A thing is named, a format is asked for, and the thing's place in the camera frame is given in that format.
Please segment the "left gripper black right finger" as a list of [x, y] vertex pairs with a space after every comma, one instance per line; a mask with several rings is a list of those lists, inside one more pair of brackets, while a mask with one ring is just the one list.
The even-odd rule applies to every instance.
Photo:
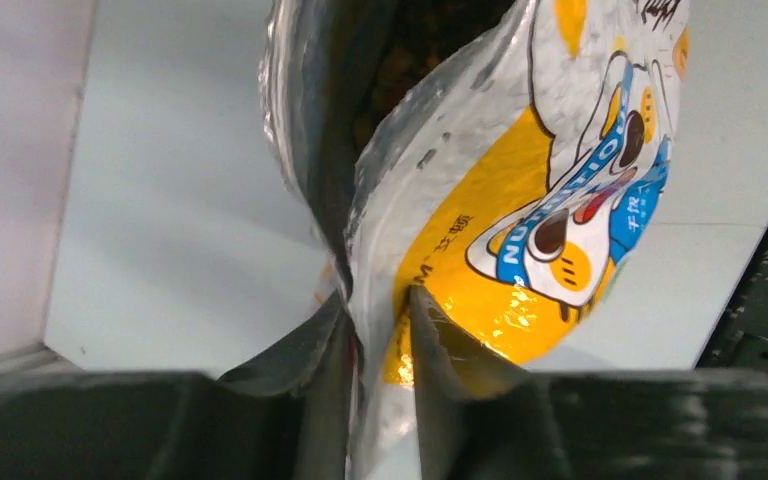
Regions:
[[409, 291], [425, 479], [768, 479], [768, 375], [530, 372]]

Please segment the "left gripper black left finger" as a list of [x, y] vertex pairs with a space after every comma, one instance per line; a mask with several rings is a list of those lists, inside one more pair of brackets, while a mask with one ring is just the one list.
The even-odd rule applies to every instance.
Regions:
[[0, 375], [0, 479], [340, 479], [354, 333], [338, 294], [219, 378]]

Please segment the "cat food bag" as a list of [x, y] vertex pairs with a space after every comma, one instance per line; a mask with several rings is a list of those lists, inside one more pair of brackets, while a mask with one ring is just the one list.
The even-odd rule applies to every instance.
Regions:
[[667, 179], [686, 1], [511, 1], [362, 150], [354, 117], [400, 1], [276, 1], [264, 129], [359, 341], [346, 475], [416, 426], [408, 291], [516, 365], [604, 294]]

